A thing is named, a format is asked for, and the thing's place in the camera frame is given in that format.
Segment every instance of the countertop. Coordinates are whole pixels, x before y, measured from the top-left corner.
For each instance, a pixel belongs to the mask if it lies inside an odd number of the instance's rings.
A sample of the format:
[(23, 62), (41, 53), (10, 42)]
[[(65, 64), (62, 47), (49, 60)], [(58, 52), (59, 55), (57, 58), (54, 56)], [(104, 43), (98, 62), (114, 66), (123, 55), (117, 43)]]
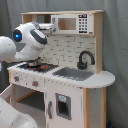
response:
[(76, 80), (52, 75), (53, 72), (55, 72), (61, 68), (64, 68), (64, 66), (59, 66), (59, 67), (57, 67), (51, 71), (48, 71), (46, 73), (39, 73), (39, 72), (33, 72), (33, 71), (29, 71), (29, 70), (16, 68), (17, 66), (22, 65), (22, 64), (24, 64), (24, 63), (9, 67), (8, 70), (15, 70), (15, 71), (22, 72), (22, 73), (23, 72), (29, 73), (31, 75), (41, 76), (44, 79), (64, 82), (66, 84), (77, 86), (77, 87), (82, 87), (82, 88), (103, 88), (103, 87), (110, 86), (115, 82), (115, 76), (108, 71), (101, 71), (98, 74), (93, 74), (86, 80), (76, 81)]

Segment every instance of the faucet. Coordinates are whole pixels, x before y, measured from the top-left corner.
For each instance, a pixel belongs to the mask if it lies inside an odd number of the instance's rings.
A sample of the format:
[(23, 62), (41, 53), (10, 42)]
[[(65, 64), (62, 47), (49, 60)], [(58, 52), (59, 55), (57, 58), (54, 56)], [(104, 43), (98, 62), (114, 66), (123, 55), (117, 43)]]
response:
[(82, 51), (82, 52), (80, 53), (79, 62), (78, 62), (78, 64), (77, 64), (78, 69), (83, 70), (83, 69), (86, 69), (86, 68), (87, 68), (87, 62), (86, 62), (85, 64), (82, 62), (82, 56), (83, 56), (85, 53), (88, 54), (88, 55), (91, 57), (91, 64), (92, 64), (92, 65), (95, 64), (95, 59), (94, 59), (94, 56), (92, 55), (92, 53), (85, 50), (85, 51)]

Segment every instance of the knob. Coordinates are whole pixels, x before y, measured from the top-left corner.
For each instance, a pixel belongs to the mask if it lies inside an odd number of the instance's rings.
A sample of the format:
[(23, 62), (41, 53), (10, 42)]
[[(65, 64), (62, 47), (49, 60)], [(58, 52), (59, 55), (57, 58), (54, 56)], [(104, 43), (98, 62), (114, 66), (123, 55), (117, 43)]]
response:
[(19, 77), (18, 76), (15, 76), (14, 77), (14, 80), (15, 80), (15, 82), (19, 81)]
[(38, 82), (37, 81), (33, 81), (32, 82), (32, 86), (38, 86)]

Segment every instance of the toy kitchen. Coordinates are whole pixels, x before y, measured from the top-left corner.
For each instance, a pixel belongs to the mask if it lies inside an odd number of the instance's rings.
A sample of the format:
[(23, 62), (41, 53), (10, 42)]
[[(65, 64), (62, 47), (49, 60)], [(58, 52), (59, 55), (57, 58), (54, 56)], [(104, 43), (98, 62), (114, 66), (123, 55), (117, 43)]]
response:
[(115, 76), (102, 70), (103, 11), (22, 13), (22, 23), (45, 23), (41, 64), (9, 67), (1, 94), (39, 128), (106, 128), (106, 87)]

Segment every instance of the burner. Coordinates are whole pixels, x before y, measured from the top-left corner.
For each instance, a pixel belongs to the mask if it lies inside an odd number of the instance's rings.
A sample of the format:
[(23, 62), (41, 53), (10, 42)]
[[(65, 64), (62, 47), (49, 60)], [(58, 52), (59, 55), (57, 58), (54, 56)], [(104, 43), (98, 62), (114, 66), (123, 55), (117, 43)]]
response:
[(38, 66), (28, 66), (27, 64), (23, 64), (18, 67), (26, 70), (30, 70), (30, 71), (45, 73), (50, 71), (51, 69), (57, 68), (58, 65), (42, 63), (41, 65), (38, 65)]

